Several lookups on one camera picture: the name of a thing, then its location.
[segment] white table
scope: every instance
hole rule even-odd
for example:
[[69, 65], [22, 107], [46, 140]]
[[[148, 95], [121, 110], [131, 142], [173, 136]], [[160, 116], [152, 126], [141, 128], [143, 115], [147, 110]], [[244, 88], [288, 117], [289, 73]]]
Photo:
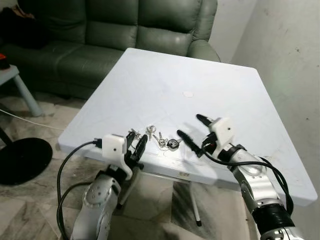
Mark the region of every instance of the white table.
[[[310, 178], [254, 68], [128, 48], [58, 139], [64, 152], [84, 142], [114, 133], [126, 136], [155, 125], [166, 138], [181, 129], [200, 145], [209, 132], [197, 119], [231, 117], [234, 144], [267, 157], [285, 176], [295, 204], [317, 199]], [[80, 151], [104, 161], [101, 150]], [[222, 165], [198, 159], [182, 142], [177, 151], [162, 151], [155, 139], [141, 158], [144, 172], [237, 189], [238, 183]], [[269, 176], [284, 199], [272, 172]]]
[[20, 94], [24, 98], [31, 114], [34, 117], [40, 116], [43, 113], [41, 108], [19, 76], [18, 68], [14, 65], [10, 65], [10, 68], [8, 69], [0, 70], [0, 86], [11, 79], [14, 80], [14, 83], [17, 86]]

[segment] green leather sofa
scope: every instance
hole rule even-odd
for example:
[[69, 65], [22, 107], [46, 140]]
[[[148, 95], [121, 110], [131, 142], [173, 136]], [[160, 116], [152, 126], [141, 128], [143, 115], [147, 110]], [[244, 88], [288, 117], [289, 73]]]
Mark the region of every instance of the green leather sofa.
[[0, 47], [32, 90], [87, 99], [127, 48], [219, 62], [217, 0], [30, 0], [48, 45]]

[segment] round key fob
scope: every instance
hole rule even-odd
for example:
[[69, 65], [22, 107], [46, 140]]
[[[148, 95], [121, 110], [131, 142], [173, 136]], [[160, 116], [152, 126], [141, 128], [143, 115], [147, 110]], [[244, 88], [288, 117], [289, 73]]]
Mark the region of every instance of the round key fob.
[[171, 151], [175, 151], [179, 148], [180, 142], [181, 142], [181, 139], [179, 140], [170, 139], [166, 145]]

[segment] sofa armrest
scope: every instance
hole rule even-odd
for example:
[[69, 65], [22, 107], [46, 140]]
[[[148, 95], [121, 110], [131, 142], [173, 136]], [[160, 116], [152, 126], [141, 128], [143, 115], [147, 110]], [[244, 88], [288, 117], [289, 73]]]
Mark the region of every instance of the sofa armrest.
[[188, 49], [187, 57], [194, 59], [203, 59], [214, 62], [221, 62], [216, 51], [210, 46], [206, 40], [193, 41]]

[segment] black cable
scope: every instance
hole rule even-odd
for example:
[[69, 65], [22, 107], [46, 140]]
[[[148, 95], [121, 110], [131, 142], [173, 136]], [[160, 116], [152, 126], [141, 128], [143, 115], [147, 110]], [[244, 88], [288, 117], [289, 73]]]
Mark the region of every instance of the black cable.
[[259, 161], [243, 161], [243, 162], [224, 162], [224, 161], [220, 161], [220, 160], [216, 160], [214, 159], [212, 156], [210, 156], [207, 151], [205, 150], [205, 144], [203, 143], [201, 145], [201, 149], [203, 150], [204, 155], [210, 159], [211, 161], [217, 163], [217, 164], [221, 164], [221, 165], [225, 165], [225, 166], [244, 166], [244, 165], [260, 165], [260, 166], [264, 166], [267, 167], [269, 169], [271, 169], [275, 175], [275, 178], [278, 180], [278, 183], [280, 185], [280, 187], [282, 188], [284, 194], [285, 194], [285, 200], [286, 200], [286, 210], [289, 213], [289, 215], [291, 216], [293, 210], [294, 210], [294, 202], [289, 194], [289, 189], [288, 189], [288, 184], [286, 182], [285, 177], [282, 175], [282, 173], [275, 168], [269, 161], [267, 161], [266, 159], [262, 158], [261, 159], [265, 162], [259, 162]]
[[[67, 161], [71, 158], [71, 156], [76, 152], [78, 151], [79, 149], [83, 148], [84, 146], [86, 145], [90, 145], [90, 144], [97, 144], [97, 140], [94, 140], [94, 141], [88, 141], [84, 144], [81, 144], [80, 146], [76, 147], [72, 152], [69, 153], [68, 156], [66, 156], [66, 158], [63, 160], [59, 170], [58, 170], [58, 175], [56, 177], [56, 191], [57, 191], [57, 198], [58, 198], [58, 205], [61, 203], [61, 187], [60, 187], [60, 178], [61, 178], [61, 173], [62, 173], [62, 170], [65, 166], [65, 164], [67, 163]], [[65, 225], [64, 225], [64, 216], [63, 216], [63, 213], [62, 213], [62, 208], [59, 210], [59, 213], [57, 211], [57, 216], [59, 215], [59, 222], [61, 224], [61, 234], [63, 236], [63, 238], [65, 239], [68, 239], [67, 235], [66, 235], [66, 231], [65, 231]]]
[[62, 217], [62, 204], [64, 203], [65, 198], [67, 197], [68, 193], [72, 189], [74, 189], [78, 186], [85, 186], [85, 185], [90, 185], [90, 184], [91, 184], [91, 182], [79, 182], [77, 184], [74, 184], [74, 185], [70, 186], [61, 197], [60, 203], [59, 203], [58, 208], [56, 210], [56, 222], [58, 224], [58, 227], [61, 232], [63, 240], [69, 240], [69, 238], [66, 234], [63, 218], [61, 218]]

